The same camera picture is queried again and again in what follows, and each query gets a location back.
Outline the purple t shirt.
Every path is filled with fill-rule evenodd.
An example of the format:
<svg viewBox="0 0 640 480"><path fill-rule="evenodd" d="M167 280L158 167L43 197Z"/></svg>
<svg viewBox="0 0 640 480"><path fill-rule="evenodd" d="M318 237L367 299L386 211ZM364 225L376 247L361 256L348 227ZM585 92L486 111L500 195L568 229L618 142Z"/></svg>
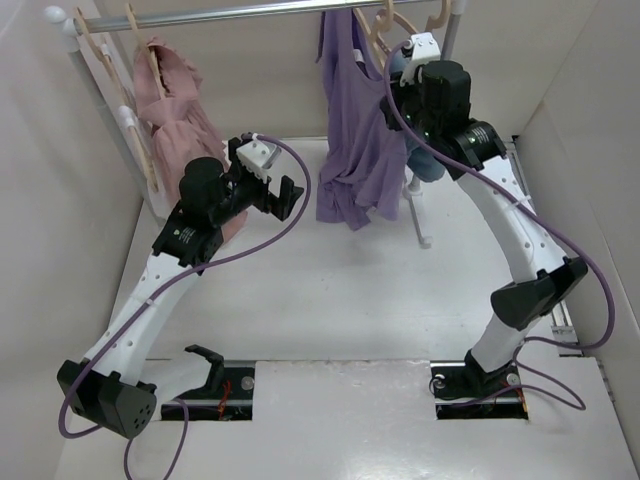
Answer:
<svg viewBox="0 0 640 480"><path fill-rule="evenodd" d="M350 9L322 14L317 60L328 109L328 153L320 169L316 219L357 231L373 210L397 219L405 180L403 134L387 127L385 86Z"/></svg>

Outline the beige wooden hanger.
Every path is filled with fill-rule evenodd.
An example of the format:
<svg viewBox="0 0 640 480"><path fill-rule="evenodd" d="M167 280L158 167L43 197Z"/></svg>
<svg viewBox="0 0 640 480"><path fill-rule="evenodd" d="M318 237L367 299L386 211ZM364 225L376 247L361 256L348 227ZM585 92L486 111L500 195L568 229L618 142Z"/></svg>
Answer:
<svg viewBox="0 0 640 480"><path fill-rule="evenodd" d="M384 33L389 32L395 25L402 27L409 35L417 33L416 27L395 10L393 1L383 2L383 8L376 13L372 24L367 21L361 8L354 8L353 13L380 69L384 68L390 52L390 47L382 37Z"/></svg>

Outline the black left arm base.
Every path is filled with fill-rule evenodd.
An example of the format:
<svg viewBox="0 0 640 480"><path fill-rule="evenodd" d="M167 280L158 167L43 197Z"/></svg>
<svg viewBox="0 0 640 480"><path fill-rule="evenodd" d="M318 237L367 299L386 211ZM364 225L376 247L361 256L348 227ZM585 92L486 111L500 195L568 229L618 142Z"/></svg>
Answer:
<svg viewBox="0 0 640 480"><path fill-rule="evenodd" d="M251 421L256 362L225 360L217 352L196 344L186 347L185 352L209 365L204 384L178 396L186 404L189 421Z"/></svg>

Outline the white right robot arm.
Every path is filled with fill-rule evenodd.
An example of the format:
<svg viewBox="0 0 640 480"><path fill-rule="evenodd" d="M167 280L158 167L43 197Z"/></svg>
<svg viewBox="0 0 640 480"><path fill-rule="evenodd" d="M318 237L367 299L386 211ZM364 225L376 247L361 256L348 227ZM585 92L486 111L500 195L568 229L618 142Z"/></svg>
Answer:
<svg viewBox="0 0 640 480"><path fill-rule="evenodd" d="M487 398L507 381L534 326L588 274L537 218L514 176L504 143L472 118L471 77L451 60L411 60L387 75L380 108L389 127L429 152L471 199L498 242L510 281L490 296L492 317L462 365L435 370L430 387L445 401Z"/></svg>

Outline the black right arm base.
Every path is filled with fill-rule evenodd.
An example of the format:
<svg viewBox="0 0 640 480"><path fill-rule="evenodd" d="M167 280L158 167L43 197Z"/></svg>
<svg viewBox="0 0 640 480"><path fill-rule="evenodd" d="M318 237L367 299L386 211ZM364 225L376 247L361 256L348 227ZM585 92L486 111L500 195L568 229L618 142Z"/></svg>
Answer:
<svg viewBox="0 0 640 480"><path fill-rule="evenodd" d="M513 365L489 377L466 376L472 371L461 361L430 363L429 391L438 420L528 420L520 375Z"/></svg>

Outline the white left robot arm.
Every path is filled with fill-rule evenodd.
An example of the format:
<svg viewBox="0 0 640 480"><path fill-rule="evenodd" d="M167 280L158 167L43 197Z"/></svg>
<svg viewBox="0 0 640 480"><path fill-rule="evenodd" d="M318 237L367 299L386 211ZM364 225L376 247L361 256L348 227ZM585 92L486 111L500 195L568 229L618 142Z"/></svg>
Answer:
<svg viewBox="0 0 640 480"><path fill-rule="evenodd" d="M310 199L309 186L282 176L270 190L271 169L281 153L299 154L283 141L244 134L227 143L230 165L213 157L190 161L179 182L180 199L155 239L146 266L121 310L79 362L65 361L57 381L64 394L58 428L67 439L66 415L126 439L140 435L163 404L195 390L212 396L222 387L222 355L192 344L173 360L149 362L148 354L188 290L211 268L256 253L255 248L217 259L223 229L249 208L292 230Z"/></svg>

